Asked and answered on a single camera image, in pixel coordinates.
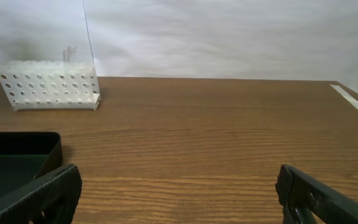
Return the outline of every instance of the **black tray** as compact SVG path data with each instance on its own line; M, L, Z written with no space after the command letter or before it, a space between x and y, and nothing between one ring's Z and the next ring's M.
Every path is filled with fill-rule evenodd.
M60 135L0 133L0 198L61 166Z

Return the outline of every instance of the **wood grain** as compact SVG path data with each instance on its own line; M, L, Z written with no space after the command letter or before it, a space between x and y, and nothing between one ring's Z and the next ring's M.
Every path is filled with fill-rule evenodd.
M83 193L73 223L281 223L291 164L358 201L358 111L336 82L99 78L96 111L18 111L56 131Z

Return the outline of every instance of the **wrinkled white fabric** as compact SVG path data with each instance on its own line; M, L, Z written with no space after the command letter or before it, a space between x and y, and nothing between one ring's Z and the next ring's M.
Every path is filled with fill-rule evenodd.
M358 1L85 0L98 75L358 83ZM0 63L91 60L82 1L0 1Z

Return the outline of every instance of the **white backdrop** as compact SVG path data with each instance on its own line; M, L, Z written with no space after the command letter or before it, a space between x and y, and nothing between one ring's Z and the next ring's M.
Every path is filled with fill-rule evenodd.
M337 80L358 91L355 0L85 0L98 75ZM80 0L1 0L0 63L91 60Z

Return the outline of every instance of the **white tape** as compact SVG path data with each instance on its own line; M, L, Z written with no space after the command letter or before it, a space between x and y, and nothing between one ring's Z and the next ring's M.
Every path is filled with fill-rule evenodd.
M358 101L348 94L344 89L338 85L331 85L338 93L340 93L349 103L351 103L356 109L358 109Z

